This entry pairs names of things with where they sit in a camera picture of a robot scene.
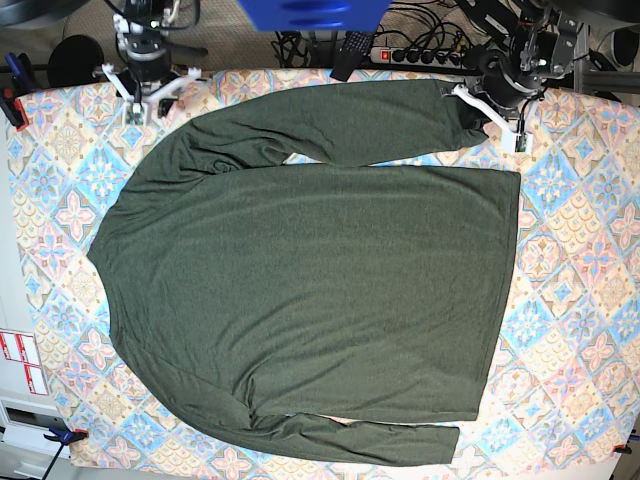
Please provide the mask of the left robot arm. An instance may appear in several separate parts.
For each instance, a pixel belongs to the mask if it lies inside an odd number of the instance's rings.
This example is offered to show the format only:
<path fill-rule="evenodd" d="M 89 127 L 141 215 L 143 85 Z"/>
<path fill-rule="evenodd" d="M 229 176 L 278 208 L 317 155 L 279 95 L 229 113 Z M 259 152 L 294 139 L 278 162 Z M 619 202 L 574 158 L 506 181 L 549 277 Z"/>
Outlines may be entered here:
<path fill-rule="evenodd" d="M 500 130 L 507 153 L 529 153 L 533 134 L 528 116 L 543 100 L 548 84 L 573 72 L 584 23 L 548 1 L 459 1 L 467 19 L 489 36 L 463 55 L 463 65 L 479 72 L 447 90 L 481 111 Z"/>

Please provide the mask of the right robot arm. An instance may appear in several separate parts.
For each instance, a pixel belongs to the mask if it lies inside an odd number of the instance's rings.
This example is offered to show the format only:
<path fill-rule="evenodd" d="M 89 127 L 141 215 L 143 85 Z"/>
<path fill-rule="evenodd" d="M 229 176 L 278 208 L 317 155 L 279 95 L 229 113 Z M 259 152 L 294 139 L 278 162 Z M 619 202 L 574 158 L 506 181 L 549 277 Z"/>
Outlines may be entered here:
<path fill-rule="evenodd" d="M 115 50 L 124 69 L 104 63 L 95 73 L 106 78 L 122 99 L 122 123 L 144 126 L 152 116 L 167 116 L 186 88 L 202 79 L 201 69 L 176 65 L 172 55 L 202 58 L 208 50 L 168 40 L 172 32 L 197 26 L 201 3 L 190 3 L 191 19 L 184 25 L 179 23 L 179 0 L 125 1 L 120 6 L 108 1 L 106 5 L 113 11 Z"/>

